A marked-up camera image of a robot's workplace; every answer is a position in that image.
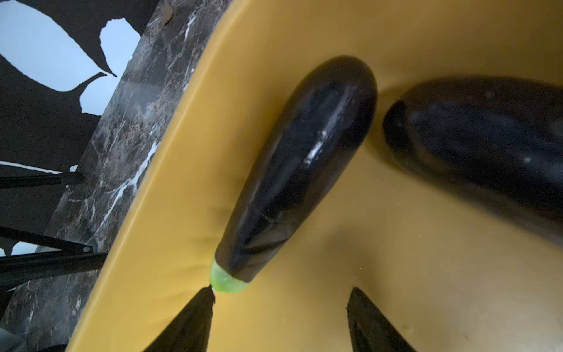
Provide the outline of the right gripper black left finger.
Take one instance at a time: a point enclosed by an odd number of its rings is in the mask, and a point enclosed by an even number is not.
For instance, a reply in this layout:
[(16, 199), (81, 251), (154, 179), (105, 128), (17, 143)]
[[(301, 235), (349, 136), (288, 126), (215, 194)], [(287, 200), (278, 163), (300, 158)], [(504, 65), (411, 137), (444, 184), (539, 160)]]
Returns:
[(206, 352), (215, 300), (211, 286), (199, 290), (145, 351)]

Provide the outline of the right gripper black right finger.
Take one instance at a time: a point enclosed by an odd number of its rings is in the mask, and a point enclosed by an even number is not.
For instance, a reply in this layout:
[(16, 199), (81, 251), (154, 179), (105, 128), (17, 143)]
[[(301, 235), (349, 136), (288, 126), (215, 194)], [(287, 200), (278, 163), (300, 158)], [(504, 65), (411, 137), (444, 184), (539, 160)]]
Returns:
[(353, 352), (415, 352), (369, 297), (354, 287), (347, 303), (347, 321)]

